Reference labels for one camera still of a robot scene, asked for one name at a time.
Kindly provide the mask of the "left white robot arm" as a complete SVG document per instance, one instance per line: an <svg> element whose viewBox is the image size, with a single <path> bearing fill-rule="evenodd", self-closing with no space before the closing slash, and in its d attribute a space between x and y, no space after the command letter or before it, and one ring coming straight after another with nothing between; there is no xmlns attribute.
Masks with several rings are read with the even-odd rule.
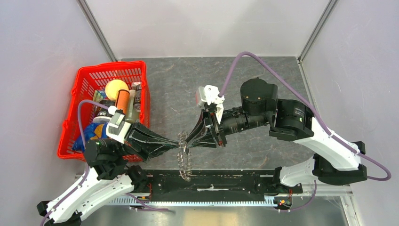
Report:
<svg viewBox="0 0 399 226"><path fill-rule="evenodd" d="M124 156L137 154L143 160L158 157L179 147L139 122L109 122L106 138L85 144L87 166L83 175L52 201L37 205L42 226L79 226L82 221L111 200L149 187L139 166L127 167Z"/></svg>

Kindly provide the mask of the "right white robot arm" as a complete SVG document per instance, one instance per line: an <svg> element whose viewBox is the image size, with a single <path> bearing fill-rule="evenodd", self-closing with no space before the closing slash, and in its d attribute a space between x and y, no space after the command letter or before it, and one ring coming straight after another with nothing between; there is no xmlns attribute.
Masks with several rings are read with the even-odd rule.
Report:
<svg viewBox="0 0 399 226"><path fill-rule="evenodd" d="M228 135L269 126L269 136L303 145L314 152L304 162L274 170L271 186L276 192L314 180L335 186L367 180L367 169L360 162L360 154L365 152L364 143L339 143L324 131L304 103L280 99L278 87L260 78L244 82L240 97L241 106L225 110L217 87L199 87L196 100L204 108L194 129L181 142L182 154L197 146L224 147Z"/></svg>

